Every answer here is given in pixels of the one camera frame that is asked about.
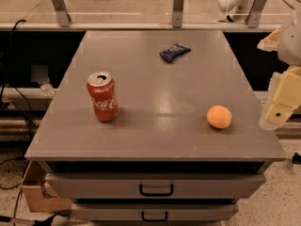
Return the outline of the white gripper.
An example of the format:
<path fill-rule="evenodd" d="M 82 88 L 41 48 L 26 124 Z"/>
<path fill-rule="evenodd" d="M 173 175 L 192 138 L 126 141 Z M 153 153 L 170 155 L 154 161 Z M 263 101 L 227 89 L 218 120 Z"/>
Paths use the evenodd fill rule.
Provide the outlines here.
<path fill-rule="evenodd" d="M 291 65 L 284 73 L 273 73 L 259 125 L 272 131 L 281 127 L 301 105 L 301 8 L 293 11 L 281 29 L 260 40 L 257 48 L 277 50 L 278 58 Z"/>

